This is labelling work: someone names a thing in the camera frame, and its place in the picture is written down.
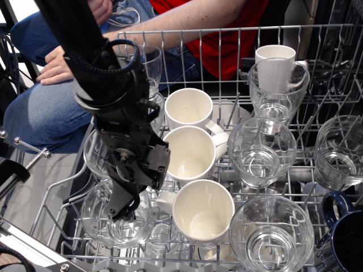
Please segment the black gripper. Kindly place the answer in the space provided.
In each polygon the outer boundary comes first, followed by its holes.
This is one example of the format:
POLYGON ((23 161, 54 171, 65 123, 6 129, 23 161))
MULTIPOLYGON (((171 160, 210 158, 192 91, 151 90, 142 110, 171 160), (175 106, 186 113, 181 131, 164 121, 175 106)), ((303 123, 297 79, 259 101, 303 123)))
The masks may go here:
POLYGON ((104 157, 113 182, 113 192, 106 213, 115 221, 133 222, 140 204, 139 194, 148 186, 161 190, 170 162, 168 143, 153 129, 111 133, 96 129, 107 146, 104 157))

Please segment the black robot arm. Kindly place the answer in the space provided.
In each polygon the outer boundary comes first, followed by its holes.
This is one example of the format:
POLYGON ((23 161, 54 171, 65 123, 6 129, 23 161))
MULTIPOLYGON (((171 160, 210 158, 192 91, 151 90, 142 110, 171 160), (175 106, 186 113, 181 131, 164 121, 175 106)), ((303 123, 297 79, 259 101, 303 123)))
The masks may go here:
POLYGON ((105 207, 114 220, 134 219, 140 193, 163 185, 170 149, 151 122, 160 107, 149 100, 149 80, 139 47, 103 37, 86 1, 37 1, 75 77, 76 102, 94 118, 107 146, 104 158, 113 182, 105 207))

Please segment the person's bare forearm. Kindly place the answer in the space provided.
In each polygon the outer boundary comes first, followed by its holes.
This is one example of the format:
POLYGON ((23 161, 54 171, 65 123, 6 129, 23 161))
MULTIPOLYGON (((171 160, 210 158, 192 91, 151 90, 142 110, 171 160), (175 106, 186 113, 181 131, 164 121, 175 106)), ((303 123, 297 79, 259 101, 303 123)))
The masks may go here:
POLYGON ((246 1, 189 1, 148 21, 105 33, 109 40, 126 37, 170 49, 200 37, 198 29, 219 29, 235 21, 246 1))

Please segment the person's hand on knee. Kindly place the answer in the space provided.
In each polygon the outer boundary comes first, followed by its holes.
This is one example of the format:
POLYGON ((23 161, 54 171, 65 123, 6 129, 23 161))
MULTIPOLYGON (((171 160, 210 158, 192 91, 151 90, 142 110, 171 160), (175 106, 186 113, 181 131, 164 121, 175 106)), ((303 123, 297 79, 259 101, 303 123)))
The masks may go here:
POLYGON ((64 59, 64 54, 65 51, 59 45, 45 56, 46 65, 36 78, 38 83, 51 85, 74 79, 74 75, 64 59))

